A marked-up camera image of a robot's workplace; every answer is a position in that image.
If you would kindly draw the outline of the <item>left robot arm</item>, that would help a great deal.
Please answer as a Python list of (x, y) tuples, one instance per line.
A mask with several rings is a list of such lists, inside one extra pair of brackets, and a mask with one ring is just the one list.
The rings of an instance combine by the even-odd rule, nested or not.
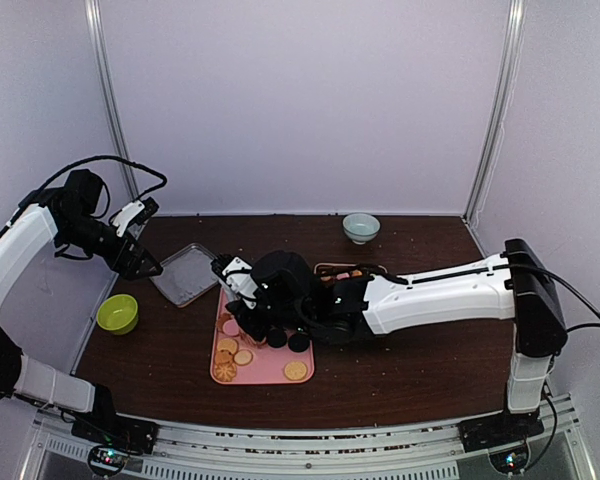
[[(43, 261), (67, 257), (72, 246), (82, 250), (82, 260), (99, 256), (126, 280), (161, 274), (160, 263), (128, 231), (157, 212), (153, 190), (147, 188), (102, 222), (95, 210), (108, 188), (88, 169), (92, 161), (78, 160), (54, 173), (19, 203), (0, 230), (0, 311), (29, 269), (45, 277)], [(96, 406), (103, 388), (28, 356), (0, 326), (0, 398), (10, 396), (86, 414), (86, 429), (103, 444), (123, 436), (122, 419)]]

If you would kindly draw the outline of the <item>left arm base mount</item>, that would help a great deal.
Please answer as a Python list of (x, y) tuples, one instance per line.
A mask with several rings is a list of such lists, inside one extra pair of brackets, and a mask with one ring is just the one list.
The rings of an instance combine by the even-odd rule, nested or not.
[(113, 447), (133, 455), (153, 452), (159, 425), (115, 414), (112, 419), (97, 419), (91, 413), (67, 412), (73, 418), (71, 434), (92, 443)]

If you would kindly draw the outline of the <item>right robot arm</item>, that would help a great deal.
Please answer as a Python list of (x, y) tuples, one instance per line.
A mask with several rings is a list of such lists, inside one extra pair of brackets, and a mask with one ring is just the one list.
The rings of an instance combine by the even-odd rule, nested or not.
[(522, 239), (474, 263), (407, 275), (365, 264), (319, 273), (287, 251), (254, 265), (219, 255), (211, 270), (229, 296), (228, 311), (256, 342), (295, 332), (302, 342), (343, 345), (421, 325), (512, 320), (506, 409), (492, 423), (506, 442), (530, 426), (551, 359), (568, 337), (555, 283)]

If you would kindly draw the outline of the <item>silver metal tin lid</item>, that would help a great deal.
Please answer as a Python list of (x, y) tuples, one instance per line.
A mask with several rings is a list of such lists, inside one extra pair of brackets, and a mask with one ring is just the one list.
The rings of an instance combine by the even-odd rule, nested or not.
[(184, 308), (218, 283), (211, 268), (214, 258), (206, 247), (192, 243), (162, 261), (162, 274), (151, 282), (169, 302)]

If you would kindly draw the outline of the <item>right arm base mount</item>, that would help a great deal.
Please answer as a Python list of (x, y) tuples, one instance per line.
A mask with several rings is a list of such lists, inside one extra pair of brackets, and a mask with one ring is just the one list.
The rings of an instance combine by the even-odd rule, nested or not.
[(544, 424), (539, 419), (539, 411), (527, 414), (502, 411), (461, 421), (458, 431), (464, 451), (474, 452), (540, 435), (544, 432)]

